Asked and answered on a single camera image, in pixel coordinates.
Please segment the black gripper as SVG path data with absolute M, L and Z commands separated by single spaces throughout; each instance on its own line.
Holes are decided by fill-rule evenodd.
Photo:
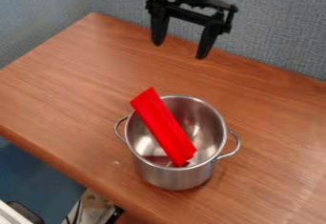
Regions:
M 211 8 L 216 12 L 206 16 L 180 7 L 182 4 L 191 8 Z M 231 21 L 238 7 L 223 0 L 147 0 L 146 9 L 150 12 L 151 41 L 160 46 L 167 35 L 170 17 L 182 19 L 204 26 L 196 58 L 207 57 L 216 37 L 223 32 L 231 31 Z

